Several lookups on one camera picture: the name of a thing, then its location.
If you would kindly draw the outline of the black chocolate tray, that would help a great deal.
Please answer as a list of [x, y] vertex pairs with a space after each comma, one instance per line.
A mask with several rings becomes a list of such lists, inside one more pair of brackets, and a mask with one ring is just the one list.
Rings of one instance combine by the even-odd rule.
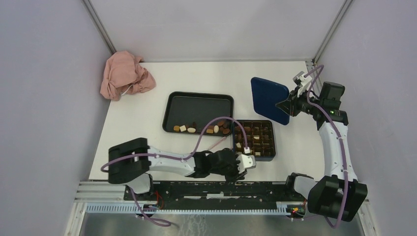
[[200, 135], [209, 121], [217, 117], [233, 117], [234, 99], [226, 94], [174, 91], [167, 101], [162, 128], [168, 133], [189, 134], [175, 126], [194, 128]]

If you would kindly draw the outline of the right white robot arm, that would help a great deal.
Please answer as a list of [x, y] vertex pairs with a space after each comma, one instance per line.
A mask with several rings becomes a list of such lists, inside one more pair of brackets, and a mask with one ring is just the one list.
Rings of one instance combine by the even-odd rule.
[[325, 82], [318, 97], [308, 95], [308, 85], [296, 86], [285, 101], [276, 104], [285, 114], [295, 117], [303, 112], [316, 121], [322, 140], [325, 173], [319, 180], [292, 173], [287, 177], [284, 195], [291, 201], [306, 199], [307, 212], [327, 220], [350, 222], [367, 197], [367, 185], [360, 183], [353, 170], [347, 142], [348, 116], [340, 110], [345, 87]]

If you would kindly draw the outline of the blue chocolate box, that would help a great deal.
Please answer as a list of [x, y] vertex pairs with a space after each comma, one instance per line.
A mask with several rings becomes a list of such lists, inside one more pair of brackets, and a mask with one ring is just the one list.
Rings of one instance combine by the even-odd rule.
[[269, 120], [239, 120], [243, 128], [234, 124], [233, 151], [243, 153], [245, 141], [248, 141], [248, 147], [251, 154], [255, 156], [256, 161], [270, 162], [276, 156], [276, 145], [274, 140], [274, 129], [272, 122]]

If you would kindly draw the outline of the pink cat paw tongs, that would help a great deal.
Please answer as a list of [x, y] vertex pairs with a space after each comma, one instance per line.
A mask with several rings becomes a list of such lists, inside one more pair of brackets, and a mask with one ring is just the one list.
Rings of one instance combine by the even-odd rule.
[[216, 143], [214, 143], [213, 145], [211, 145], [208, 150], [209, 151], [214, 151], [216, 150], [216, 148], [223, 143], [225, 140], [227, 140], [227, 137], [222, 137], [219, 141], [217, 141]]

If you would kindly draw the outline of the blue tin lid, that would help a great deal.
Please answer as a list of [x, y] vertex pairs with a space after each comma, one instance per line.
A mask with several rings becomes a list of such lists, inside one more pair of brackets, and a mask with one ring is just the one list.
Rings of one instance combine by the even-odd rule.
[[290, 116], [276, 104], [288, 98], [289, 89], [283, 84], [259, 77], [253, 77], [250, 83], [254, 111], [281, 125], [287, 125]]

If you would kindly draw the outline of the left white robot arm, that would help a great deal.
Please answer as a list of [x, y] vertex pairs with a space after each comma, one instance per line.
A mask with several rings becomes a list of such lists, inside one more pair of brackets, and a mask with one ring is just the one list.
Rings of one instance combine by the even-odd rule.
[[197, 151], [179, 154], [148, 145], [146, 138], [137, 138], [109, 148], [108, 162], [100, 170], [110, 184], [123, 184], [142, 200], [154, 196], [154, 172], [173, 173], [189, 178], [219, 175], [226, 182], [243, 180], [248, 169], [256, 167], [251, 153], [236, 154], [229, 148], [216, 152]]

